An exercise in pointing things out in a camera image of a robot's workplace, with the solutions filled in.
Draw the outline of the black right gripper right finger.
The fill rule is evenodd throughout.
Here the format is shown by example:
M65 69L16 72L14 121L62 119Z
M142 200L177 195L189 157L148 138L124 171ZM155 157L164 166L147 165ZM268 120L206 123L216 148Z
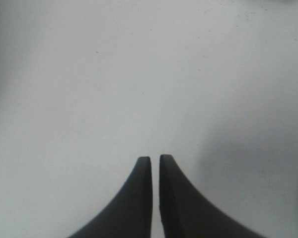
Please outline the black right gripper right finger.
M159 160L159 205L167 238L240 238L238 225L190 183L171 155Z

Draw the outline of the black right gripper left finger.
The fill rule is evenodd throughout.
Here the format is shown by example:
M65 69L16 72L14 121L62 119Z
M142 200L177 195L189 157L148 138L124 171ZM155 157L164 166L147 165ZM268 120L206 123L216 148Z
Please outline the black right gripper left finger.
M72 238L149 238L152 223L150 157L140 157L110 203Z

